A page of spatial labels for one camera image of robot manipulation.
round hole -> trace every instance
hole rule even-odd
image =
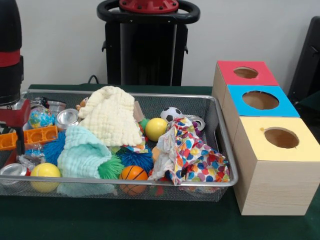
[[[235,75],[237,75],[240,78],[244,79],[254,79],[258,76],[258,72],[250,67],[238,67],[235,70],[233,70]]]
[[[268,128],[264,136],[269,143],[283,149],[292,149],[299,144],[299,139],[294,132],[281,127]]]
[[[279,100],[264,91],[249,91],[242,96],[243,101],[250,107],[259,110],[275,109],[279,105]]]
[[[57,135],[56,135],[56,132],[55,132],[55,131],[48,131],[48,132],[45,134],[45,137],[46,137],[46,139],[48,139],[48,140],[53,140],[53,139],[56,139],[56,138],[57,138]]]
[[[36,132],[36,133],[32,134],[31,135],[31,141],[33,143],[42,141],[42,134],[39,133],[39,132]]]

green table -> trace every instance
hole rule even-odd
[[[102,85],[32,85],[90,90]],[[210,95],[211,87],[124,86],[127,92]],[[229,188],[218,203],[0,197],[0,239],[319,240],[320,189],[305,216],[241,216]]]

basketball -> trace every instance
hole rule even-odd
[[[124,180],[148,180],[148,175],[145,170],[139,166],[127,166],[123,169],[119,176],[119,179]],[[145,185],[120,185],[121,190],[130,196],[136,196],[142,193],[145,189]]]

yellow ball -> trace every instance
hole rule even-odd
[[[45,162],[41,163],[32,170],[31,177],[61,177],[61,173],[57,166],[52,163]],[[45,182],[45,181],[31,181],[32,187],[39,193],[50,193],[55,190],[59,183],[58,182]]]
[[[153,118],[145,126],[145,134],[151,141],[157,142],[159,137],[166,133],[166,120],[162,118]]]

wooden box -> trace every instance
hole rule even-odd
[[[242,215],[304,215],[320,183],[320,145],[297,117],[240,117],[233,151]]]
[[[233,146],[239,116],[299,117],[279,86],[228,85],[222,112]]]
[[[278,86],[263,61],[218,61],[215,66],[212,96],[223,106],[227,85]]]

